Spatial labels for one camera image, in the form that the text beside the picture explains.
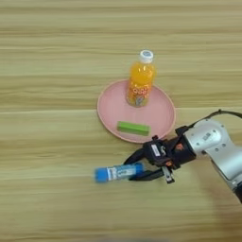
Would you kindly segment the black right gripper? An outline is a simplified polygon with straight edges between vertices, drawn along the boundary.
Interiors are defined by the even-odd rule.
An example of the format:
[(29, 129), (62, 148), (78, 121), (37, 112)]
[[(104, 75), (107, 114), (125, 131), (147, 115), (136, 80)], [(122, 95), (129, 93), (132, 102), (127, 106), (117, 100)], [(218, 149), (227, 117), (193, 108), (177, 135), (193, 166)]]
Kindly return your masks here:
[[(189, 145), (184, 134), (188, 131), (187, 126), (176, 129), (177, 136), (167, 140), (159, 139), (157, 135), (152, 137), (152, 164), (158, 167), (157, 170), (146, 170), (130, 177), (133, 182), (148, 182), (164, 177), (167, 183), (174, 182), (173, 171), (179, 169), (183, 164), (196, 159), (196, 154)], [(134, 164), (145, 158), (142, 148), (132, 153), (125, 164)]]

